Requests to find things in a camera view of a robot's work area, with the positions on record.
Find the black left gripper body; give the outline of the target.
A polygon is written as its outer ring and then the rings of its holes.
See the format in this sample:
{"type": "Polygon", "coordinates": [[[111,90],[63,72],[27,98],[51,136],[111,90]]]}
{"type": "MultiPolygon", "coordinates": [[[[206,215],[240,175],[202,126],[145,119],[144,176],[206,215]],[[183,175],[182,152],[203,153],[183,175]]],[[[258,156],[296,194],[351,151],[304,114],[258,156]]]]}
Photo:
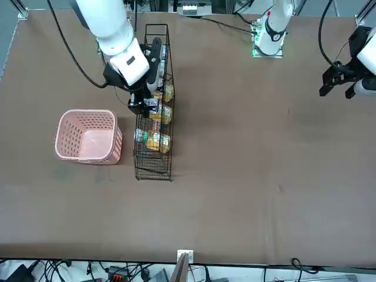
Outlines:
{"type": "Polygon", "coordinates": [[[334,64],[338,68],[336,76],[337,84],[357,82],[366,77],[366,68],[357,58],[351,58],[345,65],[340,61],[335,61],[334,64]]]}

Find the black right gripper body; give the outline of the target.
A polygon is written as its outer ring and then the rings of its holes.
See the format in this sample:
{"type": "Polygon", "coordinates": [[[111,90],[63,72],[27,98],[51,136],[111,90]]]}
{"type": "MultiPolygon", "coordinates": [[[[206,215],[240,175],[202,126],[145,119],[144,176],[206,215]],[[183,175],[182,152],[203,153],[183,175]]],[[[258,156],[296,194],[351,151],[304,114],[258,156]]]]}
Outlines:
{"type": "Polygon", "coordinates": [[[135,83],[129,88],[129,92],[134,96],[135,102],[141,102],[144,99],[150,99],[152,97],[146,83],[135,83]]]}

